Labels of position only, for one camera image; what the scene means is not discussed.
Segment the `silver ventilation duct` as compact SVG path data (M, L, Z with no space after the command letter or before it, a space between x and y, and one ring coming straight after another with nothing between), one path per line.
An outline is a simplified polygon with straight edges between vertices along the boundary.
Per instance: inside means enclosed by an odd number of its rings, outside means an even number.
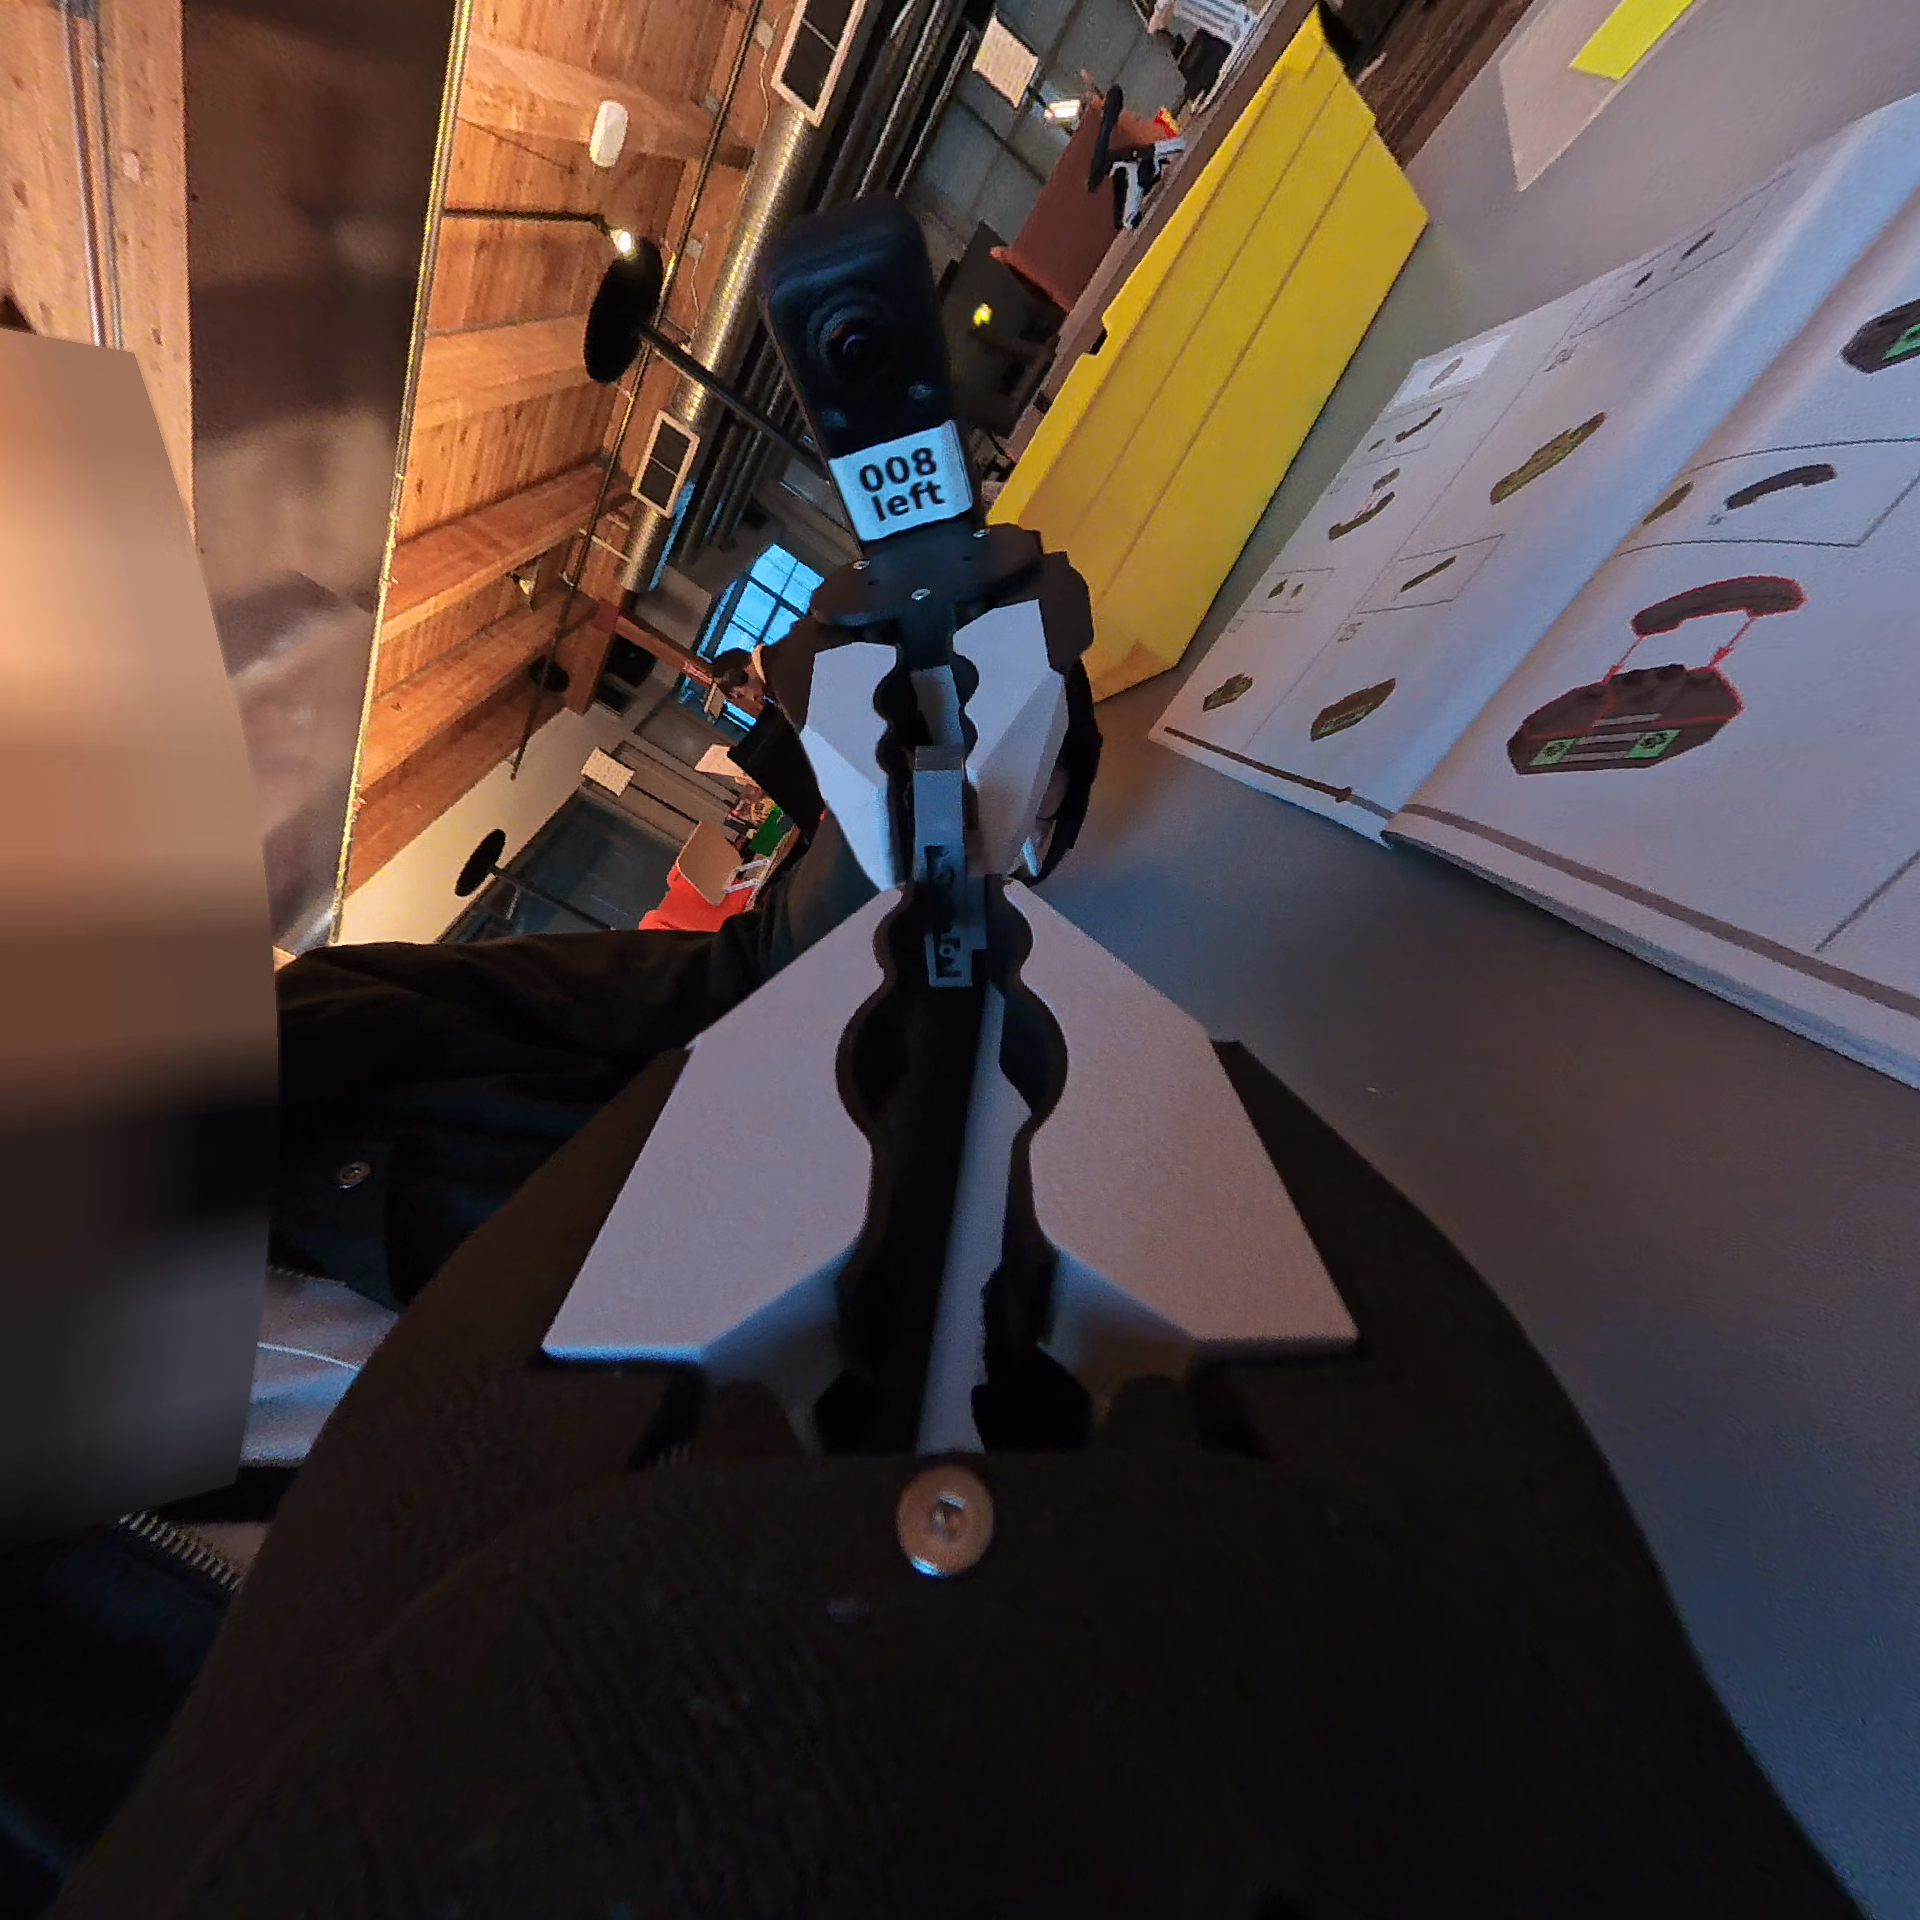
M741 380L741 362L753 355L758 255L779 218L798 206L816 144L816 128L795 108L776 104L746 179L722 176L717 198L691 220L688 238L702 243L702 259L691 259L691 246L678 251L679 274L663 315L688 326L684 350L729 380ZM686 419L699 447L673 515L631 504L618 566L623 592L654 588L665 562L688 569L703 552L727 548L747 487L766 466L762 436L746 425L725 425L724 407L697 386L679 383L659 409Z

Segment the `yellow paper sheet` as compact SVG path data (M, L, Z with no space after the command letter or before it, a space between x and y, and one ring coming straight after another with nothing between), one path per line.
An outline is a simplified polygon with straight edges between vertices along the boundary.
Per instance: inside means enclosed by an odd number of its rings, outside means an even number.
M1617 2L1569 59L1567 70L1620 84L1692 9L1689 0Z

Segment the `black pendant lamp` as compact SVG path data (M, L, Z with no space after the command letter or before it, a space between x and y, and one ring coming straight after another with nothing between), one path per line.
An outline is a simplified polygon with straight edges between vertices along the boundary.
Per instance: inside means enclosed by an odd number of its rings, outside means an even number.
M633 930L659 905L672 864L663 843L592 811L560 817L512 860L495 828L457 873L465 909L441 940Z
M588 379L598 385L611 385L631 371L642 349L652 349L659 360L717 401L733 419L782 447L805 469L825 475L822 456L810 445L803 445L762 409L750 405L715 371L667 341L659 330L663 259L657 244L630 229L616 226L604 214L594 214L590 224L611 249L611 261L588 308L583 333L583 371Z

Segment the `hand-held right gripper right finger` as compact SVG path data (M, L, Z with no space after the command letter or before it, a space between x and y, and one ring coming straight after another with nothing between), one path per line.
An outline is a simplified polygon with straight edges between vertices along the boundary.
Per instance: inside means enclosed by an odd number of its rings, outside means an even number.
M976 1418L1344 1353L1356 1322L1206 1031L1014 882L976 1065Z

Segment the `person's left forearm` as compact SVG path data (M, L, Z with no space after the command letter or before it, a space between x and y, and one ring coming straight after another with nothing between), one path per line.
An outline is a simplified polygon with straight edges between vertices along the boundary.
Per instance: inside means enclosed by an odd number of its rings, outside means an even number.
M766 711L732 756L810 837L714 930L336 944L276 973L274 1268L405 1308L639 1073L873 901L794 725Z

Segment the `clear plastic sleeve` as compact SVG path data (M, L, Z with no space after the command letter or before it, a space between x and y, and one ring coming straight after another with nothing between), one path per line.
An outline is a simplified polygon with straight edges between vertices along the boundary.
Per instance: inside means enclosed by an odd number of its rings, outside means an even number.
M1569 70L1614 2L1535 7L1499 59L1497 92L1512 184L1528 190L1548 176L1598 125L1622 128L1727 122L1764 97L1767 74L1787 65L1776 39L1795 42L1818 20L1819 4L1692 4L1620 83Z

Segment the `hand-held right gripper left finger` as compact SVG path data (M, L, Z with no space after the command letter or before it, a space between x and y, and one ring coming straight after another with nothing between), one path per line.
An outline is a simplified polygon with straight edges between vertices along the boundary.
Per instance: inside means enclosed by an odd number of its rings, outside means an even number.
M869 1130L900 1102L891 887L686 1053L539 1342L572 1365L689 1367L778 1398L803 1448L850 1360L837 1283L866 1229Z

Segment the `yellow parts bin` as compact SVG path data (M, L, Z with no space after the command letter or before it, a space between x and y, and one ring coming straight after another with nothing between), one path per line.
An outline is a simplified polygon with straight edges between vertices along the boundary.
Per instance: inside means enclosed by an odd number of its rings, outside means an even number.
M1428 226L1306 19L1101 316L991 507L1090 590L1096 700L1187 650Z

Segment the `person in dark jacket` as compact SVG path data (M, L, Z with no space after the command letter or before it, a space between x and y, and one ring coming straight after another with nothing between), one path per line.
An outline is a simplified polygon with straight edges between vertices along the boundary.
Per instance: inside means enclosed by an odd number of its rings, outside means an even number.
M271 1268L229 1487L1 1556L1 1914L39 1917L198 1679L293 1476L393 1313Z

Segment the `open instruction booklet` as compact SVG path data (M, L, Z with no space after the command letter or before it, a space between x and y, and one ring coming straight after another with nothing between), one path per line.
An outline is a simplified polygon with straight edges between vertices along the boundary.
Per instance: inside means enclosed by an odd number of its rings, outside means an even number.
M1915 1086L1917 107L1413 362L1153 738Z

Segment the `orange crate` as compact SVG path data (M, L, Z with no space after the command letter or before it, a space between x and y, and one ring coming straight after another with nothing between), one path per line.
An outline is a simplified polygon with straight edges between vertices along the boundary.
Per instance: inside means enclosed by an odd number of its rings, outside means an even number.
M639 932L715 932L729 918L751 910L753 905L756 887L751 882L725 890L717 901L708 901L676 862L667 873L657 905L636 922L636 929Z

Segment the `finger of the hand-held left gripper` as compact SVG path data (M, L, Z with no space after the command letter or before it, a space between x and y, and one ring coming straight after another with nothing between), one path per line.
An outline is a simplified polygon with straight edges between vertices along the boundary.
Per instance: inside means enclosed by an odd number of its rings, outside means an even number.
M973 799L972 871L1006 878L1040 830L1040 808L1067 733L1064 675L1048 654L1041 605L998 607L962 627L954 663L972 666L966 775Z
M824 804L858 864L886 893L911 876L909 759L880 709L894 646L850 640L813 657L802 747Z

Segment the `dark grey brick plate assembly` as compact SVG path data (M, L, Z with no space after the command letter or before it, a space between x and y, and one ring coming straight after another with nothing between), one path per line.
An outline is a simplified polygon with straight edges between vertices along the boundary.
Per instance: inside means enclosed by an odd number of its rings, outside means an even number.
M967 990L984 953L986 895L967 848L967 782L960 749L917 747L909 778L909 881L924 938L926 983Z

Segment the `brown board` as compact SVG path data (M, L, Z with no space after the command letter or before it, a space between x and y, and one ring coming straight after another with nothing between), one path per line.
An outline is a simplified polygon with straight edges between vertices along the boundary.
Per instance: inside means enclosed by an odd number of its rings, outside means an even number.
M991 256L1024 287L1067 315L1088 291L1118 234L1111 186L1090 184L1093 144L1106 100L1088 97L1066 152L1019 226Z

